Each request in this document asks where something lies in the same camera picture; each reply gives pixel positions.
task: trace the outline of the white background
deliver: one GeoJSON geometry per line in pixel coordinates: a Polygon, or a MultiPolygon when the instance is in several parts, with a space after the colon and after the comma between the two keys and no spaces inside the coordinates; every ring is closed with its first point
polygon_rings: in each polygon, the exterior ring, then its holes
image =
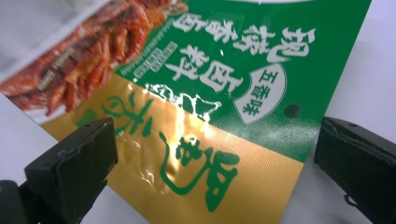
{"type": "MultiPolygon", "coordinates": [[[[3,23],[0,23],[0,28],[5,26],[4,15],[7,12],[5,10],[7,3],[13,5],[16,1],[2,2],[0,18],[3,23]]],[[[73,13],[72,11],[64,13],[63,20],[68,20],[69,15],[73,13]]],[[[326,113],[329,117],[359,124],[393,143],[396,143],[395,14],[396,1],[373,0],[326,113]]],[[[57,27],[50,28],[52,32],[57,29],[57,27]]],[[[10,38],[5,38],[7,34],[5,29],[0,30],[2,30],[2,42],[3,39],[12,41],[10,38]]],[[[33,52],[39,51],[40,46],[35,47],[33,52]]],[[[1,43],[0,49],[6,49],[1,52],[3,54],[13,50],[9,46],[2,46],[1,43]]],[[[5,59],[9,58],[5,55],[0,56],[5,59]]],[[[10,70],[12,66],[7,68],[0,66],[0,72],[2,72],[0,75],[10,70]]],[[[12,179],[21,184],[25,180],[22,169],[52,147],[56,141],[2,95],[0,95],[0,107],[2,111],[0,116],[0,179],[12,179]]],[[[357,209],[344,202],[344,192],[313,164],[313,153],[314,151],[303,169],[281,223],[370,223],[357,209]]],[[[106,188],[82,223],[123,224],[147,223],[147,221],[116,193],[106,188]]]]}

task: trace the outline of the food package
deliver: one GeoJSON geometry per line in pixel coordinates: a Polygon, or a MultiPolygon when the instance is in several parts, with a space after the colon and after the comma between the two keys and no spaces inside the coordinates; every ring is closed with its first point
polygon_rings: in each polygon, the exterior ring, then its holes
{"type": "Polygon", "coordinates": [[[0,84],[63,139],[113,117],[152,223],[278,223],[369,0],[113,0],[0,84]]]}

